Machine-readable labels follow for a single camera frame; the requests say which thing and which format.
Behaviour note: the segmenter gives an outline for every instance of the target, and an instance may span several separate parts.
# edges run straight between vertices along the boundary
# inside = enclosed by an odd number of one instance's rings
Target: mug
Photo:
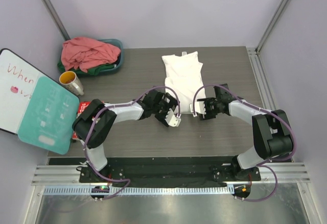
[[[59,82],[71,93],[75,95],[84,95],[82,83],[73,71],[64,72],[59,77]]]

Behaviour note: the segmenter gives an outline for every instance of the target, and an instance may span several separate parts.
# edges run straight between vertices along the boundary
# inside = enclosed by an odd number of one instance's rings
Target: pink cloth
[[[89,68],[117,61],[121,50],[104,42],[77,37],[63,43],[61,62],[68,71],[72,67],[87,72]]]

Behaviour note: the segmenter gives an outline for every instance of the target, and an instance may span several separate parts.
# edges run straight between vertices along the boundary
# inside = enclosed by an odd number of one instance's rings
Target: gray wall
[[[320,206],[327,210],[327,0],[291,0],[262,51],[278,106],[297,135]]]
[[[0,0],[0,13],[0,49],[11,49],[57,79],[63,38],[41,0]],[[35,166],[45,162],[46,151],[3,131],[0,146],[1,223],[22,223],[32,193],[32,175]]]
[[[257,46],[280,0],[51,0],[71,37],[128,48]]]

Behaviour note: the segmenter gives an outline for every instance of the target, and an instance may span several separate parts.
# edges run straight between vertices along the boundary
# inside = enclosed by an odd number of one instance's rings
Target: whiteboard
[[[37,80],[42,76],[11,50],[0,51],[0,129],[17,134]]]

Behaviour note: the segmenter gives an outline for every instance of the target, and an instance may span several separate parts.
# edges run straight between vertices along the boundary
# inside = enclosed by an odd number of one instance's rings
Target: gray table
[[[237,95],[262,106],[245,47],[126,49],[125,63],[117,74],[81,79],[85,92],[81,100],[128,102],[154,85],[163,85],[166,73],[161,56],[182,51],[199,52],[204,84],[227,83]],[[213,88],[206,89],[206,95],[213,96]],[[251,126],[223,114],[207,121],[183,115],[178,128],[166,128],[154,116],[121,122],[112,127],[104,143],[108,157],[231,156],[252,145]],[[72,144],[64,156],[82,157],[81,144]]]

